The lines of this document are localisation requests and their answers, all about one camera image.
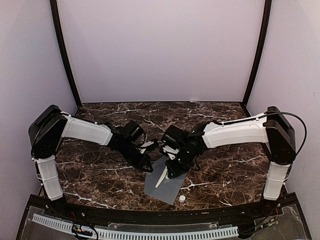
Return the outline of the beige letter paper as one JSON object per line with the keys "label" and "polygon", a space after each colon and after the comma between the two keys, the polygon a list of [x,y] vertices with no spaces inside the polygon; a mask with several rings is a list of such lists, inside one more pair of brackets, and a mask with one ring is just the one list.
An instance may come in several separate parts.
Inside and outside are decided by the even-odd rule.
{"label": "beige letter paper", "polygon": [[168,175],[168,168],[165,167],[162,174],[160,175],[156,185],[155,185],[155,188],[158,188],[160,186],[160,184],[163,182],[163,180],[166,178],[167,175]]}

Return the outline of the grey envelope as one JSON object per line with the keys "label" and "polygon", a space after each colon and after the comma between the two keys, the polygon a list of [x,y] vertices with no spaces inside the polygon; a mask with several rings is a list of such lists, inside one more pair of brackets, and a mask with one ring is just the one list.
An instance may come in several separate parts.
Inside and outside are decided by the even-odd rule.
{"label": "grey envelope", "polygon": [[152,164],[153,172],[146,174],[143,193],[164,203],[173,205],[187,174],[184,173],[172,179],[169,179],[166,174],[158,187],[156,187],[165,170],[165,161],[168,159],[168,157],[162,156]]}

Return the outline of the white glue stick cap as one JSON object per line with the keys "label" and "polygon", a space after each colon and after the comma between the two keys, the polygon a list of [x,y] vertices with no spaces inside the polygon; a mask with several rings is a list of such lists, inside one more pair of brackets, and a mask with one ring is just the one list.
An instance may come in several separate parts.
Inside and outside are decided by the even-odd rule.
{"label": "white glue stick cap", "polygon": [[186,199],[187,199],[187,198],[186,198],[185,195],[180,195],[180,196],[179,196],[179,201],[180,201],[181,203],[185,202]]}

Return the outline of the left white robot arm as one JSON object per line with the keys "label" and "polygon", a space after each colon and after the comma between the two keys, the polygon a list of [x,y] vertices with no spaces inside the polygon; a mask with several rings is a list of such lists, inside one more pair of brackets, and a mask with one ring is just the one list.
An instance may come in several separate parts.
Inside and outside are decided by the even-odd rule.
{"label": "left white robot arm", "polygon": [[67,179],[62,174],[77,173],[84,168],[93,173],[95,166],[111,160],[126,163],[141,172],[151,173],[148,154],[158,147],[157,139],[147,140],[143,128],[131,120],[125,125],[86,120],[50,105],[29,126],[31,160],[45,196],[53,201],[51,210],[60,218],[67,218],[70,206],[62,199]]}

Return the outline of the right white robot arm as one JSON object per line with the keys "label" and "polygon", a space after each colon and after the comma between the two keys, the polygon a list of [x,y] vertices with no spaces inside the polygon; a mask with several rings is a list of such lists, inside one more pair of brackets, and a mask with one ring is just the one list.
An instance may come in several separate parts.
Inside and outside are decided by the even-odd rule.
{"label": "right white robot arm", "polygon": [[266,112],[242,119],[219,122],[216,120],[196,124],[190,131],[169,126],[161,138],[161,152],[168,157],[159,183],[164,178],[174,179],[186,174],[196,159],[208,149],[247,143],[267,144],[270,164],[263,190],[263,200],[255,205],[255,213],[266,217],[275,208],[282,186],[302,148],[296,147],[296,133],[287,120],[291,116],[304,121],[296,114],[269,106]]}

